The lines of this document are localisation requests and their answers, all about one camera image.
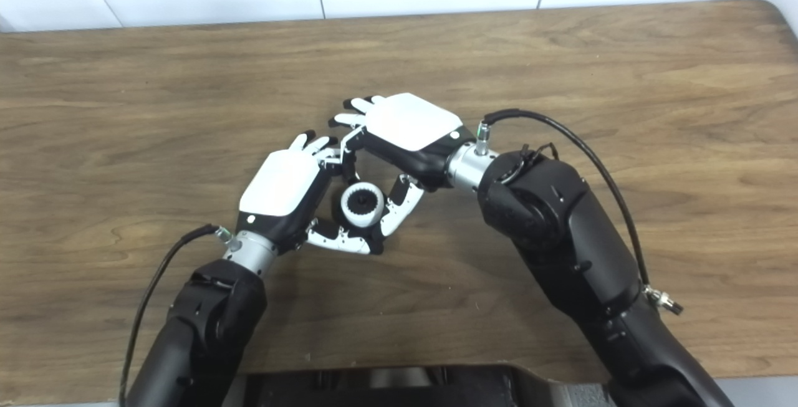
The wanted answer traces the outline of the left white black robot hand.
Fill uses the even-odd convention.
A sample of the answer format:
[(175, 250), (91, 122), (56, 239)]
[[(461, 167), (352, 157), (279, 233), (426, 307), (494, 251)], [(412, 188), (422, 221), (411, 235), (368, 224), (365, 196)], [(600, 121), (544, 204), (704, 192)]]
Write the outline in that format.
[(339, 174), (336, 139), (308, 131), (288, 148), (268, 154), (239, 200), (237, 246), (245, 251), (281, 256), (309, 243), (328, 250), (379, 256), (384, 239), (378, 230), (384, 197), (370, 183), (354, 181), (341, 194), (338, 222), (319, 219), (316, 210), (332, 179)]

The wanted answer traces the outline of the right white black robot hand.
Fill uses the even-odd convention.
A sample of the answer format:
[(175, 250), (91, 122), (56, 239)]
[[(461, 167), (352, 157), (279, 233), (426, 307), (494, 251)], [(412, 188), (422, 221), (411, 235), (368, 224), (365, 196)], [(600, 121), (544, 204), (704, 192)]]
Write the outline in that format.
[(329, 125), (349, 129), (339, 148), (347, 188), (354, 181), (365, 182), (355, 169), (361, 150), (400, 172), (391, 191), (382, 191), (385, 204), (378, 230), (384, 240), (404, 223), (424, 194), (474, 189), (489, 165), (487, 154), (477, 153), (477, 139), (461, 118), (424, 98), (411, 93), (374, 95), (349, 98), (343, 107)]

